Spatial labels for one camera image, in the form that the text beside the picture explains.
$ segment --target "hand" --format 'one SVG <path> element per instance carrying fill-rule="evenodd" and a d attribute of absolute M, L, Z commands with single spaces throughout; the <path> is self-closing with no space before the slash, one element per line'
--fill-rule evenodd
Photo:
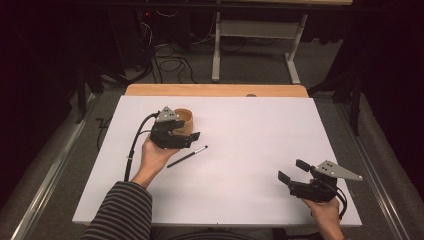
<path fill-rule="evenodd" d="M 180 149 L 162 149 L 147 136 L 141 149 L 141 164 L 137 174 L 131 180 L 147 188 L 153 178 L 163 169 L 169 158 Z"/>
<path fill-rule="evenodd" d="M 302 201 L 311 209 L 321 236 L 325 240 L 345 239 L 340 229 L 339 201 L 336 198 L 324 203 L 316 203 L 307 199 L 302 199 Z"/>

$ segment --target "metal bracket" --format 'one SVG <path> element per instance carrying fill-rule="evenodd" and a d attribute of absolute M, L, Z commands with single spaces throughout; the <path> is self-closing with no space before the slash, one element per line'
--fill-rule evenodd
<path fill-rule="evenodd" d="M 178 120 L 179 115 L 172 111 L 168 106 L 164 107 L 156 118 L 156 122 L 168 122 Z"/>
<path fill-rule="evenodd" d="M 361 175 L 355 174 L 328 160 L 318 165 L 315 168 L 315 171 L 322 173 L 326 176 L 333 177 L 333 178 L 344 178 L 347 180 L 354 180 L 354 181 L 363 180 L 363 177 Z"/>

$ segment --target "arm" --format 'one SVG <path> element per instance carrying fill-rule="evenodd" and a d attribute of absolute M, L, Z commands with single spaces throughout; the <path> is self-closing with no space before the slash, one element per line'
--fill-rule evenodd
<path fill-rule="evenodd" d="M 161 149 L 147 137 L 137 174 L 112 187 L 81 239 L 149 239 L 152 196 L 146 188 L 178 151 Z"/>
<path fill-rule="evenodd" d="M 306 199 L 302 201 L 311 209 L 321 236 L 325 240 L 345 239 L 340 229 L 339 201 L 336 198 L 327 203 L 316 203 Z"/>

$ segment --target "brown cup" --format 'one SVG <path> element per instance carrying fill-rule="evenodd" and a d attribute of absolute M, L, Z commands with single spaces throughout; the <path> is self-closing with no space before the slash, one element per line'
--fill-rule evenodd
<path fill-rule="evenodd" d="M 174 129 L 172 132 L 174 135 L 183 135 L 183 136 L 189 136 L 193 133 L 193 113 L 184 108 L 178 108 L 175 109 L 174 112 L 179 116 L 178 120 L 183 120 L 184 127 Z"/>

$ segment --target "black pen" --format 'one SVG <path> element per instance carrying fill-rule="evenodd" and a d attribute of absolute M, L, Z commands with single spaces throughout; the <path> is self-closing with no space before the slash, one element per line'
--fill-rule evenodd
<path fill-rule="evenodd" d="M 169 165 L 168 165 L 168 166 L 166 166 L 166 167 L 167 167 L 167 168 L 170 168 L 170 167 L 174 166 L 175 164 L 177 164 L 177 163 L 179 163 L 179 162 L 181 162 L 181 161 L 183 161 L 183 160 L 186 160 L 187 158 L 189 158 L 189 157 L 193 156 L 194 154 L 199 153 L 199 152 L 201 152 L 201 151 L 205 150 L 206 148 L 208 148 L 208 145 L 206 145 L 206 146 L 204 146 L 204 147 L 201 147 L 201 148 L 197 149 L 196 151 L 194 151 L 194 152 L 192 152 L 192 153 L 188 154 L 187 156 L 184 156 L 184 157 L 182 157 L 182 158 L 178 159 L 177 161 L 175 161 L 175 162 L 173 162 L 173 163 L 169 164 Z"/>

